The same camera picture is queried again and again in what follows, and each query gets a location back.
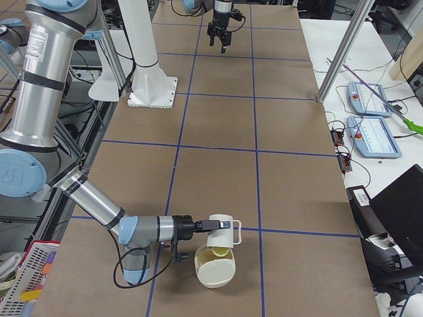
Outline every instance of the orange item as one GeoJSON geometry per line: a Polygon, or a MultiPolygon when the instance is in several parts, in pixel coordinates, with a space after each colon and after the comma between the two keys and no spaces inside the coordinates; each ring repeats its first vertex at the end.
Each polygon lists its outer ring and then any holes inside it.
{"type": "Polygon", "coordinates": [[[41,273],[48,275],[50,273],[51,268],[52,268],[52,265],[50,263],[46,263],[41,273]]]}

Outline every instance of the blue tape line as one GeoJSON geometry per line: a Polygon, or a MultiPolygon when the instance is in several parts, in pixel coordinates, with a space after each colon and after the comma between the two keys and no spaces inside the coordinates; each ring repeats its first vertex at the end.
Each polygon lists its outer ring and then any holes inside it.
{"type": "Polygon", "coordinates": [[[278,230],[278,229],[262,229],[262,232],[274,233],[288,233],[288,234],[306,234],[309,236],[337,236],[342,238],[359,238],[358,234],[345,234],[345,233],[329,233],[329,232],[309,232],[309,231],[296,231],[296,230],[278,230]]]}
{"type": "Polygon", "coordinates": [[[179,24],[179,23],[166,23],[166,22],[152,22],[151,24],[157,24],[157,25],[181,25],[181,26],[195,26],[196,28],[201,26],[199,24],[179,24]]]}
{"type": "Polygon", "coordinates": [[[302,100],[302,101],[314,101],[313,98],[295,98],[295,97],[257,97],[256,99],[274,99],[274,100],[302,100]]]}
{"type": "Polygon", "coordinates": [[[241,230],[254,231],[254,232],[261,231],[261,232],[271,232],[271,233],[283,233],[283,234],[302,234],[307,236],[335,236],[335,237],[341,237],[341,238],[359,238],[360,237],[358,234],[282,230],[282,229],[259,229],[259,228],[243,227],[241,230]]]}
{"type": "Polygon", "coordinates": [[[271,153],[271,154],[307,155],[311,157],[336,157],[336,154],[302,153],[302,152],[270,151],[270,150],[258,150],[258,152],[271,153]]]}
{"type": "Polygon", "coordinates": [[[197,92],[189,92],[188,95],[190,96],[210,96],[210,97],[228,97],[228,98],[248,98],[253,99],[253,96],[237,96],[234,94],[202,94],[197,92]]]}
{"type": "Polygon", "coordinates": [[[7,8],[6,8],[6,10],[5,10],[5,12],[6,11],[8,11],[11,7],[13,7],[14,5],[16,5],[17,4],[17,2],[18,2],[19,0],[15,0],[11,5],[9,5],[7,8]]]}
{"type": "Polygon", "coordinates": [[[121,140],[103,140],[102,142],[105,142],[105,143],[136,144],[136,145],[154,145],[154,146],[158,146],[158,147],[178,147],[178,145],[166,144],[166,143],[150,143],[150,142],[121,141],[121,140]]]}
{"type": "Polygon", "coordinates": [[[205,149],[205,150],[220,150],[220,151],[239,151],[239,152],[255,152],[254,149],[233,149],[230,147],[202,147],[199,145],[180,145],[179,147],[186,149],[205,149]]]}
{"type": "Polygon", "coordinates": [[[259,27],[259,26],[256,26],[256,27],[254,27],[254,28],[252,28],[252,29],[255,29],[255,30],[283,30],[283,31],[302,31],[302,29],[300,29],[300,28],[264,28],[264,27],[259,27]]]}
{"type": "MultiPolygon", "coordinates": [[[[177,55],[177,56],[194,56],[194,54],[188,53],[171,53],[171,52],[161,52],[157,55],[177,55]]],[[[248,56],[231,56],[231,55],[208,55],[208,54],[197,54],[198,57],[216,57],[216,58],[243,58],[250,59],[248,56]]],[[[272,61],[311,61],[310,59],[298,59],[298,58],[285,58],[285,57],[254,57],[255,59],[269,59],[272,61]]]]}
{"type": "MultiPolygon", "coordinates": [[[[250,21],[252,27],[252,8],[250,8],[250,21]]],[[[257,133],[257,115],[256,115],[256,80],[254,76],[254,42],[251,32],[251,67],[252,67],[252,96],[254,105],[254,141],[256,153],[256,184],[257,184],[257,217],[258,217],[258,249],[260,254],[260,292],[262,303],[262,317],[266,317],[266,298],[264,292],[264,264],[263,264],[263,241],[262,241],[262,212],[260,200],[260,169],[258,166],[258,133],[257,133]]]]}
{"type": "Polygon", "coordinates": [[[186,149],[207,149],[207,150],[219,150],[219,151],[239,151],[239,152],[258,152],[258,153],[270,153],[270,154],[287,154],[287,155],[307,155],[312,157],[336,157],[335,154],[321,154],[321,153],[302,153],[302,152],[289,152],[289,151],[271,151],[271,150],[258,150],[258,149],[236,149],[231,147],[204,147],[201,145],[183,145],[180,144],[166,144],[166,143],[149,143],[149,142],[136,142],[136,141],[121,141],[121,140],[103,140],[105,143],[123,143],[123,144],[134,144],[134,145],[151,145],[156,147],[176,147],[186,149]]]}
{"type": "MultiPolygon", "coordinates": [[[[152,22],[151,24],[157,24],[157,25],[172,25],[172,26],[201,26],[207,27],[207,24],[180,24],[180,23],[165,23],[165,22],[152,22]]],[[[243,28],[251,28],[251,29],[257,29],[257,30],[283,30],[283,31],[302,31],[300,28],[261,28],[261,27],[252,27],[252,26],[243,26],[243,28]]]]}
{"type": "MultiPolygon", "coordinates": [[[[179,140],[178,140],[178,147],[176,149],[176,155],[174,158],[174,164],[173,164],[173,171],[172,171],[172,178],[171,178],[171,184],[169,186],[169,194],[167,197],[167,202],[166,202],[166,211],[165,211],[165,215],[168,215],[169,213],[169,205],[171,203],[171,197],[172,197],[172,189],[173,189],[173,182],[174,182],[174,176],[176,174],[176,166],[178,164],[178,156],[179,156],[179,149],[180,149],[180,142],[182,140],[182,134],[184,132],[184,123],[185,123],[185,116],[186,116],[186,111],[188,108],[188,100],[189,100],[189,94],[190,94],[190,90],[191,90],[191,84],[192,84],[192,78],[194,76],[194,68],[195,68],[195,64],[196,64],[196,57],[197,57],[197,51],[198,51],[198,44],[200,43],[200,34],[201,34],[201,27],[198,26],[198,37],[197,37],[197,43],[196,43],[196,51],[195,51],[195,55],[194,55],[194,60],[192,61],[192,68],[191,68],[191,75],[190,75],[190,82],[188,84],[188,96],[185,100],[185,107],[184,107],[184,115],[182,116],[182,124],[180,126],[180,132],[179,132],[179,140]]],[[[158,252],[157,252],[157,257],[156,257],[156,262],[155,262],[155,267],[154,267],[154,275],[157,274],[157,270],[159,267],[159,260],[160,260],[160,254],[161,254],[161,247],[159,248],[158,252]]],[[[147,312],[145,313],[145,317],[149,317],[150,315],[150,311],[151,311],[151,303],[153,301],[153,293],[154,293],[154,286],[155,286],[155,279],[152,281],[151,283],[151,288],[150,288],[150,295],[149,295],[149,300],[148,300],[148,306],[147,306],[147,312]]]]}

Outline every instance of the white table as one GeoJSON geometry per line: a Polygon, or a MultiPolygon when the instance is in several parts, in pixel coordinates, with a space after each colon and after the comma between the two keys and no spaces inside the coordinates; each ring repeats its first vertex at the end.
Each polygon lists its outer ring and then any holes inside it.
{"type": "MultiPolygon", "coordinates": [[[[301,20],[301,25],[304,30],[310,58],[313,62],[317,84],[320,86],[326,75],[326,73],[321,73],[321,71],[327,71],[329,68],[327,57],[331,59],[334,57],[346,28],[348,27],[348,22],[334,20],[301,20]]],[[[391,55],[387,51],[379,35],[376,33],[374,27],[370,22],[365,22],[348,54],[346,60],[347,65],[352,69],[373,69],[391,60],[391,55]]],[[[392,68],[393,64],[394,62],[392,61],[387,67],[378,68],[373,71],[357,71],[357,73],[368,83],[377,83],[380,81],[380,84],[384,87],[390,87],[400,83],[398,81],[393,81],[389,76],[389,70],[392,68]]],[[[351,73],[347,71],[339,73],[324,103],[326,111],[333,112],[336,119],[343,121],[345,124],[346,118],[351,114],[344,111],[344,107],[338,98],[335,87],[348,85],[351,81],[357,81],[351,73]]],[[[338,88],[347,111],[352,112],[352,108],[347,103],[346,89],[346,87],[338,88]]],[[[401,99],[413,95],[407,83],[387,89],[385,92],[389,100],[401,99]]],[[[423,108],[419,101],[417,101],[416,98],[412,98],[404,102],[408,107],[406,117],[418,125],[423,125],[423,108]]],[[[327,119],[328,122],[332,121],[334,119],[333,115],[327,113],[327,119]]],[[[412,133],[396,115],[387,118],[386,122],[393,135],[406,135],[412,133]]],[[[352,140],[349,137],[344,137],[344,140],[346,146],[351,149],[352,140]]],[[[352,153],[352,158],[363,164],[371,174],[371,184],[367,187],[367,191],[371,197],[377,195],[413,164],[417,163],[423,166],[423,136],[406,137],[396,139],[396,141],[403,153],[401,158],[362,158],[356,149],[354,149],[352,153]]],[[[353,171],[345,175],[344,183],[346,188],[366,185],[369,181],[367,172],[354,162],[352,163],[352,168],[353,171]]]]}

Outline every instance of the cardboard table surface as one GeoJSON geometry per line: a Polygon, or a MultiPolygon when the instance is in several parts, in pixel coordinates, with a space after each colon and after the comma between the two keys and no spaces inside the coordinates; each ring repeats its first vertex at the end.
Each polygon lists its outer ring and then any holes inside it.
{"type": "MultiPolygon", "coordinates": [[[[234,279],[200,284],[197,234],[180,243],[188,263],[118,289],[111,238],[76,208],[33,316],[378,316],[296,9],[237,7],[247,23],[221,55],[211,13],[182,18],[161,1],[153,29],[161,68],[179,78],[173,109],[121,101],[89,176],[131,215],[241,220],[234,279]]],[[[155,271],[169,258],[157,252],[155,271]]]]}

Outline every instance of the green tool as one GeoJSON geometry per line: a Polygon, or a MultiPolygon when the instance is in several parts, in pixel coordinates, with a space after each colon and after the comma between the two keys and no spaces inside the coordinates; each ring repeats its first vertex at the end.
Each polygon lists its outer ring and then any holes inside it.
{"type": "Polygon", "coordinates": [[[353,74],[355,76],[355,78],[357,78],[361,82],[361,84],[366,86],[372,93],[374,93],[374,95],[376,97],[378,97],[383,102],[383,104],[386,105],[386,107],[388,107],[388,109],[390,109],[394,114],[396,114],[398,117],[400,117],[401,120],[405,123],[405,125],[408,127],[409,130],[423,135],[423,127],[421,125],[416,125],[414,122],[412,122],[409,119],[407,119],[406,117],[404,117],[404,115],[402,113],[400,113],[394,106],[392,106],[389,102],[387,102],[376,90],[371,88],[369,84],[367,84],[363,79],[361,79],[360,76],[358,76],[347,65],[342,64],[342,66],[344,66],[344,68],[347,71],[349,71],[351,74],[353,74]]]}

